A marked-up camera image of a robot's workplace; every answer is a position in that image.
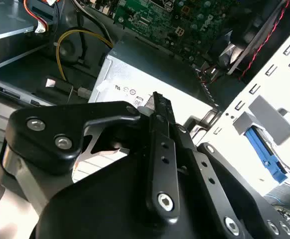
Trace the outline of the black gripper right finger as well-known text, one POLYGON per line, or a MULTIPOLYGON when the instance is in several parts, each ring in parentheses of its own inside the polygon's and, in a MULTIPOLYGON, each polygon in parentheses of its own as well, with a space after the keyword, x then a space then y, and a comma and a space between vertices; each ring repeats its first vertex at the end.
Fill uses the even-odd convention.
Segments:
POLYGON ((290 239, 290 224, 210 144, 175 126, 181 189, 200 239, 290 239))

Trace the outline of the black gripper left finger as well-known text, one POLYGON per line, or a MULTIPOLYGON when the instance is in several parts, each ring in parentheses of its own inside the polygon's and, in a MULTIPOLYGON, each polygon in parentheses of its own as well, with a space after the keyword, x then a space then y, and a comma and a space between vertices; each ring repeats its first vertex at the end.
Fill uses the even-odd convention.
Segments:
POLYGON ((26 108, 8 120, 0 162, 39 215, 61 208, 109 213, 127 205, 158 221, 180 214, 175 118, 153 93, 146 115, 124 101, 26 108), (74 166, 107 149, 129 154, 72 181, 74 166))

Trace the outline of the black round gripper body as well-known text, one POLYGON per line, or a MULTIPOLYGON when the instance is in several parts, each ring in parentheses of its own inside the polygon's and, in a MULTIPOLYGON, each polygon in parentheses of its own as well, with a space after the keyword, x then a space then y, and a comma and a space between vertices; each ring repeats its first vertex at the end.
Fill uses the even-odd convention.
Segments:
POLYGON ((36 226, 38 239, 222 239, 206 201, 178 170, 180 216, 164 223, 145 204, 145 163, 127 158, 57 193, 36 226))

